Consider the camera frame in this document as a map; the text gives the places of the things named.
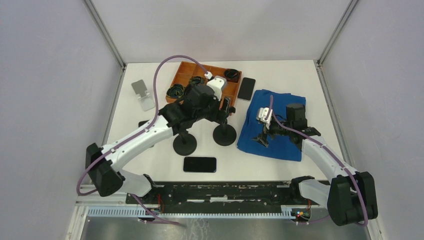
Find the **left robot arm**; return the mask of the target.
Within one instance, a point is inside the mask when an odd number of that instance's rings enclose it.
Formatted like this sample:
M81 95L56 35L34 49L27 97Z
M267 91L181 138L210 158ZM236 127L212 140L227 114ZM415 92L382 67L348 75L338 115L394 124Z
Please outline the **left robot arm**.
M95 186L95 192L107 197L119 190L135 194L145 204L153 203L157 190L146 174L122 173L123 167L155 144L175 137L174 151L180 156L191 155L197 148L196 138L188 132L194 123L208 120L218 124L217 130L227 126L227 118L235 113L231 100L223 96L226 82L213 79L207 84L192 86L188 93L166 104L134 132L113 143L86 148L85 174Z

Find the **blue cloth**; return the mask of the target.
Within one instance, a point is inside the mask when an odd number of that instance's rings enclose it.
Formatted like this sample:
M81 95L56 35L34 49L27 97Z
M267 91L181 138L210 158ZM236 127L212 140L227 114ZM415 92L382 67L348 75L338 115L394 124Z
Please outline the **blue cloth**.
M259 124L256 119L258 110L269 106L270 96L273 96L272 109L279 121L286 117L287 105L306 104L306 98L303 96L292 95L291 93L276 93L266 89L256 90L247 109L236 146L240 151L248 154L300 162L302 153L290 142L287 136L276 136L275 139L268 138L268 147L253 140L263 129L263 125Z

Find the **black phone under left arm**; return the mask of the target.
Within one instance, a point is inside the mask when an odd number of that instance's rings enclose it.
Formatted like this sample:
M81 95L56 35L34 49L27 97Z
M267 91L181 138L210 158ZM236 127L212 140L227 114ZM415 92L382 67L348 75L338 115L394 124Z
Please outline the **black phone under left arm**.
M142 120L142 121L139 121L138 122L138 127L141 127L141 126L143 126L144 124L146 124L146 123L148 123L149 122L149 120Z

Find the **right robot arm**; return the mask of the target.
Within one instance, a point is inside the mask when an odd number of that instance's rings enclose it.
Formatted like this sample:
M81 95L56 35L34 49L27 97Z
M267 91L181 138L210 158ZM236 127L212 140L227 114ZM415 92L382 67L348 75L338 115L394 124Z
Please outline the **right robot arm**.
M271 107L259 108L256 120L263 127L253 140L268 147L268 139L288 137L317 165L329 182L326 185L312 176L294 178L288 191L289 199L295 204L302 204L308 199L325 207L337 226L367 226L369 220L379 215L373 176L367 171L358 171L336 155L321 133L308 125L304 104L291 103L285 110L286 117L279 121Z

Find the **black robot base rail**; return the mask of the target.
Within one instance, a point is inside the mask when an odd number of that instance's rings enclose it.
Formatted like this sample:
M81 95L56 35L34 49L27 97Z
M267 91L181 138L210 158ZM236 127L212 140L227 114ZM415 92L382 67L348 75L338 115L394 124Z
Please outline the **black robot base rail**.
M295 196L284 181L157 181L140 198L164 214L279 213L282 206L305 208L317 203Z

